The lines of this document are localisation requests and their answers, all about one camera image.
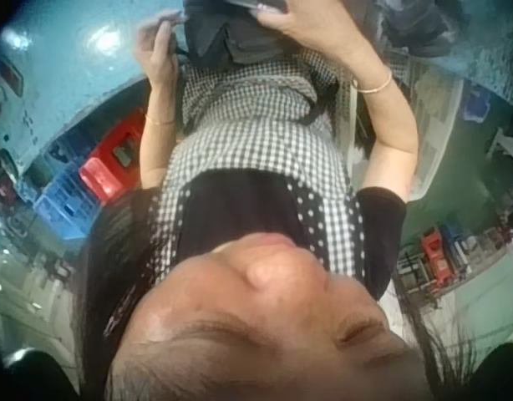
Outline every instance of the checkered dress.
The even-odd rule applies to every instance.
[[[283,175],[310,250],[329,271],[362,280],[362,217],[331,120],[323,114],[309,126],[296,122],[336,82],[323,59],[305,53],[228,74],[188,67],[185,80],[184,123],[193,132],[173,152],[154,201],[154,240],[161,244],[151,261],[157,282],[179,262],[192,181],[207,171],[232,169]]]

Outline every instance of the teal surface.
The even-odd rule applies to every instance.
[[[458,322],[474,341],[478,362],[513,333],[513,249],[455,291]]]

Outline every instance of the bangle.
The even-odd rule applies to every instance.
[[[154,125],[157,125],[159,127],[165,127],[166,125],[172,125],[175,123],[175,120],[171,120],[171,121],[166,121],[164,123],[160,122],[160,121],[156,121],[155,119],[152,119],[151,117],[149,117],[147,114],[145,115],[145,119],[147,121],[149,121],[151,124],[154,124]]]
[[[392,70],[389,69],[389,78],[385,81],[385,83],[381,86],[379,86],[376,89],[359,89],[358,88],[358,81],[356,79],[353,80],[353,87],[359,92],[360,94],[377,94],[381,92],[383,89],[385,89],[387,86],[390,85],[392,82],[392,79],[394,78],[394,75],[392,74]]]

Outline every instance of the blue plastic crate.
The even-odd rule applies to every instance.
[[[43,191],[34,210],[64,240],[85,238],[100,211],[100,202],[84,185],[76,160]]]
[[[76,160],[86,158],[97,141],[85,129],[75,127],[57,138],[43,154],[49,169],[55,173]]]

